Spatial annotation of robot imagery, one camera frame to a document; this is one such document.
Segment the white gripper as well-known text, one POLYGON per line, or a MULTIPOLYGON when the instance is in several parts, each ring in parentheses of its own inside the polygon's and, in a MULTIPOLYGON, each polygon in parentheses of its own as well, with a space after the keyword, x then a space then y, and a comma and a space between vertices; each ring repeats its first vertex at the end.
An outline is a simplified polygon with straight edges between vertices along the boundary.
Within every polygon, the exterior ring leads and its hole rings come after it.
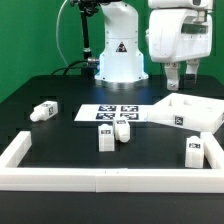
POLYGON ((186 61, 184 80, 195 84, 200 65, 198 58, 210 55, 212 17, 197 23, 198 12, 190 9, 158 9, 151 12, 148 29, 149 55, 153 62, 166 63, 167 89, 179 89, 179 64, 186 61))

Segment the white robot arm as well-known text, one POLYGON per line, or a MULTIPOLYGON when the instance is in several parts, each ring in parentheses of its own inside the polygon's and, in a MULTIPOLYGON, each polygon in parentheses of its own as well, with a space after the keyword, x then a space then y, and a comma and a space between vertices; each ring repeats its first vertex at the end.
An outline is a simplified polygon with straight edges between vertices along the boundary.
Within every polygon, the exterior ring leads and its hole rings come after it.
MULTIPOLYGON (((210 55, 214 0, 148 0, 152 10, 146 41, 151 60, 164 65, 167 88, 194 84, 200 60, 210 55)), ((138 48, 138 13, 123 1, 103 3, 105 48, 98 84, 130 88, 148 79, 138 48)))

